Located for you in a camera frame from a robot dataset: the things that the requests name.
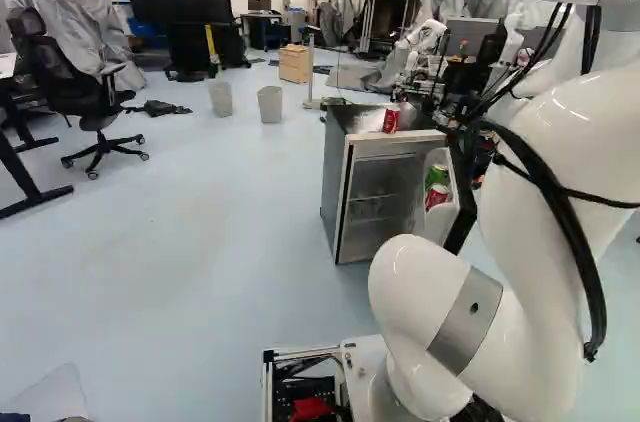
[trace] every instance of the mini fridge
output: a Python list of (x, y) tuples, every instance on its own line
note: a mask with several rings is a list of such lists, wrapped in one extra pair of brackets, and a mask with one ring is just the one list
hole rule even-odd
[[(324, 148), (322, 217), (334, 262), (371, 261), (389, 238), (412, 233), (457, 253), (476, 220), (460, 148), (414, 114), (381, 132), (386, 108), (329, 106)], [(446, 202), (425, 209), (432, 164), (448, 168)]]

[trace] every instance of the black desk leg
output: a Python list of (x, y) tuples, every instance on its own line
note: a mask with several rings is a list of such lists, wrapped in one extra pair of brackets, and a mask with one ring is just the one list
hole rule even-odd
[(0, 219), (73, 192), (73, 186), (71, 185), (40, 192), (2, 131), (0, 131), (0, 160), (2, 160), (4, 166), (26, 195), (24, 200), (0, 209)]
[(3, 92), (4, 93), (1, 94), (2, 98), (4, 99), (4, 104), (2, 104), (2, 106), (7, 111), (9, 121), (11, 121), (11, 123), (15, 127), (16, 132), (18, 133), (18, 137), (20, 137), (20, 140), (24, 142), (24, 144), (20, 144), (19, 146), (13, 148), (15, 152), (20, 153), (24, 152), (25, 150), (31, 150), (37, 147), (43, 147), (45, 145), (55, 144), (56, 142), (58, 142), (57, 137), (35, 140), (33, 138), (33, 135), (31, 135), (29, 127), (27, 127), (27, 123), (24, 121), (22, 114), (18, 110), (18, 107), (16, 107), (16, 105), (11, 100), (11, 96), (7, 92)]

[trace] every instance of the green soda can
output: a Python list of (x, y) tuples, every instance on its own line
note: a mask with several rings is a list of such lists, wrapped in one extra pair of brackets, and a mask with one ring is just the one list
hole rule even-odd
[(446, 165), (433, 164), (427, 170), (427, 177), (424, 181), (424, 190), (429, 192), (429, 189), (433, 184), (442, 184), (447, 186), (447, 179), (449, 177), (449, 169)]

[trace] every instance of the red component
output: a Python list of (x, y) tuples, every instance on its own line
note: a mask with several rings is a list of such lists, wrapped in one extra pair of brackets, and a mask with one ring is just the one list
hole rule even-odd
[(317, 419), (322, 415), (332, 414), (333, 409), (320, 397), (294, 400), (296, 412), (291, 417), (291, 422)]
[(384, 122), (382, 123), (382, 131), (385, 134), (393, 134), (398, 128), (399, 110), (387, 109), (384, 113)]
[(427, 200), (425, 200), (425, 208), (427, 212), (436, 205), (444, 204), (449, 197), (449, 191), (447, 188), (440, 184), (433, 184), (427, 193)]

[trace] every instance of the silver band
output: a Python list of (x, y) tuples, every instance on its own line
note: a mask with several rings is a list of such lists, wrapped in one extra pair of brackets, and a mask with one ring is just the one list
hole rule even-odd
[(453, 375), (460, 374), (480, 348), (501, 298), (502, 284), (471, 267), (427, 352)]

